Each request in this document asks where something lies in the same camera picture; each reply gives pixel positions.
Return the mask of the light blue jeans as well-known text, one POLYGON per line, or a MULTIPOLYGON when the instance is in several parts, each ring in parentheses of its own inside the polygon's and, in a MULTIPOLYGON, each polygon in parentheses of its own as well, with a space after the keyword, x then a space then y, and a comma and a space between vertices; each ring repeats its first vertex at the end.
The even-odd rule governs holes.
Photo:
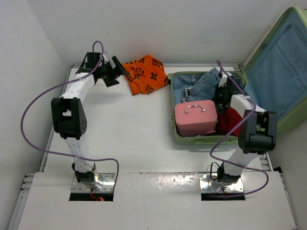
POLYGON ((199 78, 195 78, 192 81, 193 85, 190 86, 189 102, 212 100, 215 96, 215 86, 220 82, 219 73, 222 72, 217 68, 213 68, 199 78))

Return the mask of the red garment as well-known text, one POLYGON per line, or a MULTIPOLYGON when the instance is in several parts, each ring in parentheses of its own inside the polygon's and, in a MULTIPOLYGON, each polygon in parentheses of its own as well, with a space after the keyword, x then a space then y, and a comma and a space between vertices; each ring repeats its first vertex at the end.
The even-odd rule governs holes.
POLYGON ((224 113, 217 114, 216 134, 226 135, 241 121, 242 116, 235 109, 229 107, 224 113))

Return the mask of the orange patterned garment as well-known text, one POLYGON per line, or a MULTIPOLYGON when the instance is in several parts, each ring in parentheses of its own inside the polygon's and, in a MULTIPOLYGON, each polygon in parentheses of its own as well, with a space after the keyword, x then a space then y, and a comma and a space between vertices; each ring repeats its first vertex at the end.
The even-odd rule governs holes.
POLYGON ((164 64, 152 55, 123 63, 131 94, 151 94, 169 84, 164 64))

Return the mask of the pink vanity case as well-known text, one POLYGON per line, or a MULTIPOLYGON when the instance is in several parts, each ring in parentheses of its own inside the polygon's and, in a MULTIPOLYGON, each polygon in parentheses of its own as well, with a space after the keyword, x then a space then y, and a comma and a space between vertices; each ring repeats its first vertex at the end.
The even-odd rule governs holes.
POLYGON ((178 103, 174 115, 181 137, 206 136, 215 132, 217 111, 212 100, 178 103))

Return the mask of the green suitcase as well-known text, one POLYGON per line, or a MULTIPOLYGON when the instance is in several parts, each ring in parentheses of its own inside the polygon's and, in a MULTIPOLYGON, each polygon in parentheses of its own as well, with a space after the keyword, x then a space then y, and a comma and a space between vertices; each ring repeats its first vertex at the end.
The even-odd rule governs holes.
MULTIPOLYGON (((176 72, 169 74, 173 107, 185 102, 185 93, 202 76, 211 72, 176 72)), ((307 10, 290 7, 263 40, 244 69, 243 74, 232 71, 234 77, 247 81, 242 87, 257 106, 278 115, 277 133, 288 132, 307 119, 307 10)), ((219 128, 207 136, 182 137, 171 120, 175 142, 180 145, 212 145, 224 138, 240 120, 230 127, 219 128)))

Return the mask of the newspaper print cloth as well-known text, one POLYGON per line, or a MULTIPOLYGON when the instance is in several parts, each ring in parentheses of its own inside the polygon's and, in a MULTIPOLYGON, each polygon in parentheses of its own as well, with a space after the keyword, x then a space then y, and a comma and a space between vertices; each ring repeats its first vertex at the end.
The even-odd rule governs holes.
POLYGON ((190 89, 191 89, 191 87, 186 87, 186 88, 184 89, 184 97, 182 98, 182 102, 183 102, 183 103, 186 103, 186 102, 189 101, 190 89))

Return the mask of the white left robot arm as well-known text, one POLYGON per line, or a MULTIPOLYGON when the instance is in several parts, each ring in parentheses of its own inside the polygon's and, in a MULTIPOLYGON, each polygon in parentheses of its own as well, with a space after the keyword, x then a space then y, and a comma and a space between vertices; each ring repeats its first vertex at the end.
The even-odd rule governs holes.
POLYGON ((108 61, 104 54, 88 52, 76 71, 72 85, 62 96, 51 101, 53 127, 73 155, 72 168, 77 182, 91 190, 101 189, 104 182, 95 163, 89 159, 90 152, 85 138, 87 118, 82 102, 99 79, 111 87, 119 83, 119 76, 127 74, 128 71, 116 56, 108 61))

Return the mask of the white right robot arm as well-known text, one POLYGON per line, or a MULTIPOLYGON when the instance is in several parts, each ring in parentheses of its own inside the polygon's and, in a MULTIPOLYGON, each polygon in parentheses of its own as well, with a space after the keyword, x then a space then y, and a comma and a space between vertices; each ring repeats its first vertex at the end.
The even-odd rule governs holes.
POLYGON ((249 96, 238 94, 233 85, 216 85, 213 101, 217 110, 217 133, 231 133, 238 138, 238 147, 218 167, 217 176, 212 179, 221 184, 233 184, 257 155, 275 148, 277 114, 258 107, 249 96))

